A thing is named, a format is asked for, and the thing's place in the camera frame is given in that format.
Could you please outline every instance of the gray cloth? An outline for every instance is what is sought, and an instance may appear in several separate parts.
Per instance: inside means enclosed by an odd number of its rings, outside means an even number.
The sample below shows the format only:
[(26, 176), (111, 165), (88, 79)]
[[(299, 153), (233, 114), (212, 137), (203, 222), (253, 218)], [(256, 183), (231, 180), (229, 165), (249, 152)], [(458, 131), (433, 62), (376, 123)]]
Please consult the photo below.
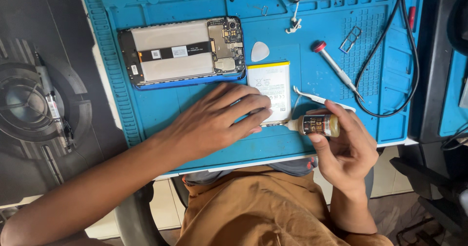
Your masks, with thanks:
[[(276, 171), (286, 173), (291, 176), (305, 176), (317, 167), (317, 159), (313, 157), (289, 160), (277, 163), (266, 164)], [(188, 185), (209, 185), (234, 171), (234, 169), (216, 172), (201, 171), (185, 174), (185, 183)]]

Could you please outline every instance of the hand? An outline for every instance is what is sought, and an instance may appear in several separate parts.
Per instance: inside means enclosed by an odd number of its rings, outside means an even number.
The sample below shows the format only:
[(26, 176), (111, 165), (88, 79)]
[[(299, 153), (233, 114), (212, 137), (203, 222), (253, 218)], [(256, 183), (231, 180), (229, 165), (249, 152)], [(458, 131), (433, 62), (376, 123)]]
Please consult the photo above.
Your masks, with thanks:
[[(256, 88), (221, 83), (151, 138), (175, 150), (185, 162), (199, 159), (260, 132), (258, 125), (272, 114), (271, 105), (270, 98)], [(260, 111), (235, 123), (258, 108)]]
[(330, 100), (326, 109), (308, 111), (307, 114), (334, 113), (341, 124), (340, 136), (331, 137), (309, 134), (319, 157), (319, 170), (323, 177), (343, 193), (361, 190), (364, 177), (377, 162), (377, 142), (366, 130), (353, 111)]

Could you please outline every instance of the yellow tape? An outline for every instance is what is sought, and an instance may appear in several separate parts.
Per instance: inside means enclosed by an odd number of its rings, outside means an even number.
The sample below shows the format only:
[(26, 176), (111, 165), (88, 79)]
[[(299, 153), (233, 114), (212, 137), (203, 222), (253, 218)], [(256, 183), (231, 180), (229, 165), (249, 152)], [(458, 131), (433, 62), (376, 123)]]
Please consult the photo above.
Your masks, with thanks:
[(258, 68), (276, 67), (276, 66), (283, 66), (283, 65), (289, 65), (289, 61), (250, 65), (250, 66), (247, 66), (247, 69), (258, 69)]

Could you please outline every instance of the white floor tile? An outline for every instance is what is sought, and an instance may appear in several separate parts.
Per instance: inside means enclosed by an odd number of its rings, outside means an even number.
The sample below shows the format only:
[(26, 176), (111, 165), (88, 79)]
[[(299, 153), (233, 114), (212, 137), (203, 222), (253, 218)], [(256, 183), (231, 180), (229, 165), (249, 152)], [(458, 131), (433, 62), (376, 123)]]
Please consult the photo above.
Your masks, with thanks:
[(393, 194), (413, 191), (408, 177), (396, 172), (395, 182), (393, 183)]
[(396, 146), (386, 147), (374, 165), (374, 185), (371, 197), (390, 195), (393, 192), (396, 169), (390, 164), (390, 159), (398, 156)]
[(179, 221), (182, 224), (182, 221), (184, 220), (185, 207), (180, 201), (176, 189), (174, 188), (174, 184), (172, 184), (172, 181), (169, 181), (169, 185), (171, 186), (172, 197), (174, 198), (175, 208), (177, 209), (177, 214), (179, 215)]
[(317, 183), (320, 186), (320, 188), (322, 188), (325, 201), (327, 202), (327, 204), (330, 204), (331, 193), (333, 192), (333, 186), (330, 184), (330, 182), (325, 180), (325, 178), (320, 173), (320, 170), (318, 167), (313, 169), (313, 181)]
[(149, 205), (156, 227), (161, 230), (180, 226), (179, 215), (177, 214), (169, 181), (156, 181), (153, 188), (155, 189), (155, 195)]
[(88, 237), (106, 239), (110, 237), (120, 237), (120, 233), (117, 228), (116, 219), (114, 217), (114, 211), (98, 220), (93, 225), (85, 229)]

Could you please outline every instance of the bottle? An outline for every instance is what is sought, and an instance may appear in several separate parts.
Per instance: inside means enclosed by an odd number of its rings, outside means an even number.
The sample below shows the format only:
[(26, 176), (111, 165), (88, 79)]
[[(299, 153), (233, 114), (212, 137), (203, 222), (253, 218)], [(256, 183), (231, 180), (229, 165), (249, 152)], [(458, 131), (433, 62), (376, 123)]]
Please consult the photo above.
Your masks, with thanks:
[(301, 135), (312, 133), (331, 137), (340, 135), (340, 122), (334, 114), (301, 115), (284, 125), (291, 131), (298, 131)]

